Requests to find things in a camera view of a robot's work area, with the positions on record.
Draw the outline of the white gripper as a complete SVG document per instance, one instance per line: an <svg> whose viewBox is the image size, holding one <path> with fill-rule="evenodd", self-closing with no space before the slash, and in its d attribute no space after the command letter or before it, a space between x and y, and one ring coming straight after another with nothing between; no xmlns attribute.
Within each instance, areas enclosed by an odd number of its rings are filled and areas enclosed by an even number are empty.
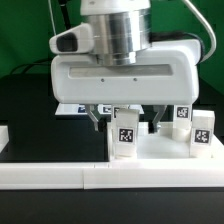
<svg viewBox="0 0 224 224"><path fill-rule="evenodd" d="M53 59L51 79L55 98L65 104L86 104L85 111L101 131L96 104L154 105L148 133L157 133L166 105L190 105L199 96L195 39L154 42L127 66L104 67L90 55L61 55Z"/></svg>

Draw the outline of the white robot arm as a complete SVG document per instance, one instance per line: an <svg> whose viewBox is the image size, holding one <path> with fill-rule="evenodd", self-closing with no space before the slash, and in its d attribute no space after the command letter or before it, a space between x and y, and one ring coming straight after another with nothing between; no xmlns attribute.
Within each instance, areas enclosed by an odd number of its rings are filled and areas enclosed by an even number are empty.
<svg viewBox="0 0 224 224"><path fill-rule="evenodd" d="M49 41L55 98L83 104L99 129L99 104L152 105L156 131L168 105L191 105L199 95L201 43L160 41L150 32L149 0L81 0L85 21Z"/></svg>

